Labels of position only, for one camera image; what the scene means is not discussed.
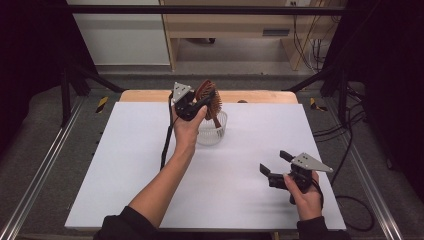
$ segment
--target wooden brush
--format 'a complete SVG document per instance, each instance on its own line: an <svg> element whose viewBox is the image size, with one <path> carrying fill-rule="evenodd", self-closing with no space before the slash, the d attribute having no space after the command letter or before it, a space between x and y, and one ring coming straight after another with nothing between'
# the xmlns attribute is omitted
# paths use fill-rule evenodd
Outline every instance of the wooden brush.
<svg viewBox="0 0 424 240"><path fill-rule="evenodd" d="M196 90L196 101L199 101L200 99L209 96L211 91L215 91L215 97L212 99L210 105L208 106L208 111L206 113L206 120L212 119L215 127L220 128L221 123L219 122L217 116L218 113L221 111L221 97L219 96L218 91L216 90L216 85L210 80L205 80Z"/></svg>

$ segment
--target metal rail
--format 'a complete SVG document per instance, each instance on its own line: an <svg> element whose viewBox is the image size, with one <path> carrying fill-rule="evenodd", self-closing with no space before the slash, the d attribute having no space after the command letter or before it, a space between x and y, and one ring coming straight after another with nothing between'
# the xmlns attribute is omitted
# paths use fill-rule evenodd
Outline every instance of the metal rail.
<svg viewBox="0 0 424 240"><path fill-rule="evenodd" d="M334 120L336 121L336 123L339 123L335 100L325 98L325 102ZM346 132L342 135L342 137L343 143L347 147L349 143L350 134ZM354 143L352 143L351 145L350 154L352 156L352 163L355 168L356 174L358 175L359 181L362 184L365 194L367 195L368 201L370 202L370 205L374 210L374 214L376 215L380 223L381 229L386 235L386 238L389 240L403 240L402 234L395 220L393 219L392 214L390 213L390 210L383 199L383 196L378 190L378 187L375 184L371 174L368 172L368 169Z"/></svg>
<svg viewBox="0 0 424 240"><path fill-rule="evenodd" d="M59 130L59 133L56 135L54 142L44 157L40 168L32 179L32 182L19 202L19 205L16 207L15 212L12 214L12 217L9 219L6 226L2 229L0 233L1 240L13 240L18 235L19 230L21 229L29 211L34 205L34 202L40 193L43 184L46 181L49 172L57 159L57 156L60 153L60 150L62 149L72 127L74 126L74 123L84 102L85 97L77 97L77 100L73 106L72 115L68 123Z"/></svg>

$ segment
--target glass bowl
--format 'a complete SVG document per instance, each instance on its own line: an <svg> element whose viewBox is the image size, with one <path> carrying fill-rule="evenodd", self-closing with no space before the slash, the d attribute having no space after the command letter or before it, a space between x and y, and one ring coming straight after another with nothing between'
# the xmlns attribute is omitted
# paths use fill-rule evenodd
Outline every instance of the glass bowl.
<svg viewBox="0 0 424 240"><path fill-rule="evenodd" d="M199 135L197 136L197 143L201 145L211 146L219 143L225 134L225 126L227 125L227 113L220 111L216 116L220 123L220 127L215 126L213 119L206 120L200 123Z"/></svg>

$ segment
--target black sleeve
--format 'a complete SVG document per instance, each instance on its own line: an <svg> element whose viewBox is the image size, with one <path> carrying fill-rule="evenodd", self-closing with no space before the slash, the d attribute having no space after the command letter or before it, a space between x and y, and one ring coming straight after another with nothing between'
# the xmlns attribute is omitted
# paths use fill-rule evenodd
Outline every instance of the black sleeve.
<svg viewBox="0 0 424 240"><path fill-rule="evenodd" d="M347 232L328 231L324 217L297 222L299 240L350 240Z"/></svg>
<svg viewBox="0 0 424 240"><path fill-rule="evenodd" d="M125 207L118 216L107 216L102 228L94 235L94 240L153 239L156 228L143 215L130 207Z"/></svg>

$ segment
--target human hand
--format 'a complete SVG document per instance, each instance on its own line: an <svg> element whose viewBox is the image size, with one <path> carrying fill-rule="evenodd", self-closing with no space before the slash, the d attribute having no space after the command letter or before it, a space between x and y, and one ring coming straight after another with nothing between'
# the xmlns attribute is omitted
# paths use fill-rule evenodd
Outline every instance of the human hand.
<svg viewBox="0 0 424 240"><path fill-rule="evenodd" d="M207 106L203 106L191 121L185 121L177 116L174 106L172 107L172 116L175 122L176 152L177 150L188 150L190 154L194 154L197 135L199 134L199 126L205 118L206 112Z"/></svg>
<svg viewBox="0 0 424 240"><path fill-rule="evenodd" d="M315 171L312 171L312 178L318 183L319 177ZM314 185L302 192L287 174L284 174L284 183L296 202L297 212L301 221L322 216L321 195Z"/></svg>

